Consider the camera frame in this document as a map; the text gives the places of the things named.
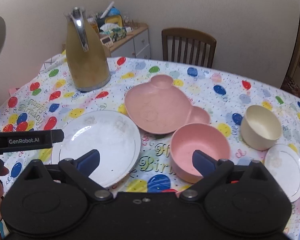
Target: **cabinet drawer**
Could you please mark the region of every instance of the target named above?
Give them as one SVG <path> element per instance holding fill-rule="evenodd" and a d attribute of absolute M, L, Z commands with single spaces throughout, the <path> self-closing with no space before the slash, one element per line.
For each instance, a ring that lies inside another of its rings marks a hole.
<path fill-rule="evenodd" d="M 111 57 L 136 57 L 135 55 L 133 39 L 111 53 Z"/>
<path fill-rule="evenodd" d="M 149 44 L 148 30 L 143 31 L 139 35 L 133 38 L 134 47 L 136 49 L 136 54 L 138 54 L 143 48 Z"/>
<path fill-rule="evenodd" d="M 150 44 L 148 44 L 142 51 L 140 51 L 136 55 L 136 58 L 150 59 L 150 57 L 151 57 Z"/>

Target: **bottle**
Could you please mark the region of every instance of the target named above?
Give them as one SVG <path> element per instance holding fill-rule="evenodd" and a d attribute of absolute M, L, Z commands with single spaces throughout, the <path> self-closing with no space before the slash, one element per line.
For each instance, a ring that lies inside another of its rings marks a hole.
<path fill-rule="evenodd" d="M 74 85 L 82 92 L 103 87 L 111 77 L 109 66 L 100 38 L 86 19 L 85 9 L 75 7 L 66 18 L 66 58 Z"/>

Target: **metal screw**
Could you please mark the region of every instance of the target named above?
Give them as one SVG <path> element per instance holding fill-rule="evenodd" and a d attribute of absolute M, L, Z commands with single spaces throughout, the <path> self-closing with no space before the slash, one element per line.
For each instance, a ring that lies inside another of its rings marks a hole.
<path fill-rule="evenodd" d="M 182 192 L 182 194 L 186 198 L 194 198 L 198 195 L 198 192 L 194 189 L 186 189 Z"/>
<path fill-rule="evenodd" d="M 134 199 L 134 200 L 132 200 L 132 202 L 137 204 L 137 205 L 142 203 L 142 201 L 140 199 Z"/>
<path fill-rule="evenodd" d="M 107 198 L 110 196 L 110 192 L 105 190 L 105 189 L 101 189 L 101 190 L 97 190 L 94 195 L 97 197 L 97 198 Z"/>
<path fill-rule="evenodd" d="M 151 199 L 150 199 L 150 198 L 148 198 L 148 197 L 144 197 L 144 198 L 142 199 L 142 201 L 143 201 L 143 202 L 150 202 L 150 201 L 151 201 Z"/>

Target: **tablecloth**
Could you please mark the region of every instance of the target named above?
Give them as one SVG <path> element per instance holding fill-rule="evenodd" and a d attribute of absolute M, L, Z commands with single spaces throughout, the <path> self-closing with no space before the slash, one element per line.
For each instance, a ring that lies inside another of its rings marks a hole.
<path fill-rule="evenodd" d="M 65 54 L 54 56 L 44 63 L 36 78 L 0 107 L 0 131 L 62 129 L 81 114 L 96 110 L 127 114 L 126 92 L 154 75 L 167 74 L 193 105 L 210 114 L 211 125 L 227 137 L 235 164 L 262 161 L 266 154 L 248 147 L 240 136 L 241 118 L 250 105 L 261 105 L 279 118 L 283 135 L 278 143 L 290 146 L 300 156 L 300 99 L 285 91 L 238 75 L 174 62 L 109 58 L 108 63 L 110 82 L 101 89 L 81 93 L 71 79 Z M 190 184 L 179 179 L 170 167 L 171 135 L 160 138 L 140 132 L 142 148 L 135 167 L 110 190 L 161 192 L 188 188 Z M 10 170 L 1 178 L 6 192 L 30 160 L 50 163 L 51 149 L 10 152 L 0 158 Z M 293 203 L 284 231 L 291 239 L 300 239 L 300 198 Z"/>

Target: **oval white plate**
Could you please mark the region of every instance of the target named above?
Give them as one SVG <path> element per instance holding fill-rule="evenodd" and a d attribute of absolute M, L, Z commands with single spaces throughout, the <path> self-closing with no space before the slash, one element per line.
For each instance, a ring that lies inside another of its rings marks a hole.
<path fill-rule="evenodd" d="M 265 157 L 265 167 L 290 202 L 300 198 L 300 158 L 294 150 L 283 144 L 271 147 Z"/>
<path fill-rule="evenodd" d="M 135 165 L 141 136 L 135 123 L 115 111 L 95 111 L 72 120 L 63 129 L 63 142 L 55 143 L 51 162 L 74 160 L 92 149 L 100 152 L 100 164 L 89 178 L 109 187 L 126 176 Z"/>

